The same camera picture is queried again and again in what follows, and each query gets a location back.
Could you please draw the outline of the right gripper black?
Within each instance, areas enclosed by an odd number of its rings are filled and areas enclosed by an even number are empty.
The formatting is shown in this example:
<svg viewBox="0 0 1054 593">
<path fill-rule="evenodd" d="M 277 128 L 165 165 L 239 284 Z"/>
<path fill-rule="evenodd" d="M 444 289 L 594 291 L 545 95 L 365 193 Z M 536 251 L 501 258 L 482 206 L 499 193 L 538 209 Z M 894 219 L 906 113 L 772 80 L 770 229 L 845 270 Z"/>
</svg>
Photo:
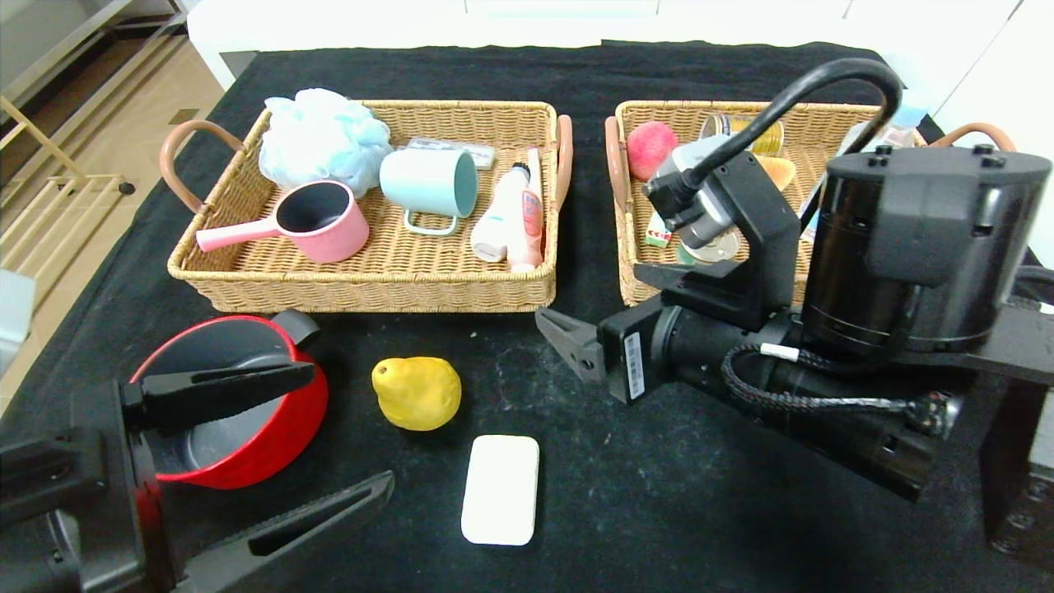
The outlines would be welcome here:
<svg viewBox="0 0 1054 593">
<path fill-rule="evenodd" d="M 535 325 L 586 384 L 603 384 L 627 406 L 662 386 L 684 384 L 716 395 L 725 387 L 719 367 L 740 342 L 740 328 L 655 296 L 596 327 L 548 307 Z"/>
</svg>

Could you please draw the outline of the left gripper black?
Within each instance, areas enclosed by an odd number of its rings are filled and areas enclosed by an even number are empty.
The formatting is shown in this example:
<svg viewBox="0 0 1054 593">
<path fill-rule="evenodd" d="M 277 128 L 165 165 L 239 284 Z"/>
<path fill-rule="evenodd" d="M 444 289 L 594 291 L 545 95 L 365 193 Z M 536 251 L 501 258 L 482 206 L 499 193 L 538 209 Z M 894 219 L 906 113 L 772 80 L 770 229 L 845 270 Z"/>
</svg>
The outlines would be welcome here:
<svg viewBox="0 0 1054 593">
<path fill-rule="evenodd" d="M 178 582 L 142 432 L 180 434 L 233 417 L 315 375 L 315 364 L 293 361 L 109 381 L 72 398 L 64 427 L 4 436 L 4 592 L 293 591 L 326 549 L 380 514 L 392 470 L 212 545 L 188 560 Z"/>
</svg>

